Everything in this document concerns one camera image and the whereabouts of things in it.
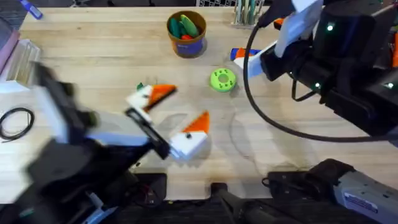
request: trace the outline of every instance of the green light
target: green light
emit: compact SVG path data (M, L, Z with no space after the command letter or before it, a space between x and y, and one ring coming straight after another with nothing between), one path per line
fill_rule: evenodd
M394 84L393 83L386 83L386 84L384 84L384 86L389 88L389 89L392 89L392 87L394 87Z

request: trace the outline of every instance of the label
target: label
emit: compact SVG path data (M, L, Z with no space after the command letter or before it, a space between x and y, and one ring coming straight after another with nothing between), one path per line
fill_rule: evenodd
M39 18L39 17L41 16L41 14L42 14L42 13L41 13L38 9L36 9L36 7L34 7L34 6L30 7L29 11L30 11L31 13L33 13L33 14L35 15L36 18Z
M366 210L369 210L370 212L378 213L379 209L375 203L369 202L365 199L359 198L358 196L349 194L349 193L344 193L344 198L346 203L353 203L357 206L363 207Z
M198 40L195 43L192 44L175 44L177 46L177 52L179 54L184 54L184 55L196 55L198 54L202 47L203 47L203 39Z

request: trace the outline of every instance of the sticker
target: sticker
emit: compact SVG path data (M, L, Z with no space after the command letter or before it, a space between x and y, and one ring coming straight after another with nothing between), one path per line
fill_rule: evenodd
M198 54L203 47L203 39L192 44L176 44L177 52L183 55Z
M353 203L357 206L363 207L366 210L369 210L370 212L378 213L379 209L375 203L369 202L365 199L359 198L358 196L349 194L349 193L344 193L344 198L345 202Z

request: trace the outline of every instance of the plastic container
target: plastic container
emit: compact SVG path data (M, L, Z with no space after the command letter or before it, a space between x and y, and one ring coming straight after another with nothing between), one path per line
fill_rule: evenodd
M181 20L181 15L186 15L197 27L199 36L192 40L181 40L174 37L169 31L169 25L171 18L177 21ZM205 50L205 34L206 34L206 21L197 12L193 11L179 11L172 14L167 20L167 32L169 33L170 40L172 41L172 47L174 52L183 58L194 58L203 53Z

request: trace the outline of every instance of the orange object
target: orange object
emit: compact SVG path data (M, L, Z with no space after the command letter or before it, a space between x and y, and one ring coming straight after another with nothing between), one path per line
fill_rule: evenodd
M395 33L394 35L394 42L395 42L395 47L394 47L394 53L392 53L392 67L396 68L398 67L398 34Z
M243 48L239 48L239 50L236 52L235 59L244 57L244 54L246 53L246 50Z
M275 22L276 24L282 25L282 24L284 23L284 20L285 20L285 19L283 19L283 18L279 18L279 19L276 19L274 22Z
M150 95L148 105L144 111L148 112L153 106L168 97L177 90L175 85L153 85L152 94Z
M204 131L206 134L209 132L210 127L210 115L208 111L205 111L196 120L192 121L182 132L189 133L194 131Z
M181 37L182 40L193 40L193 38L190 35L182 35Z

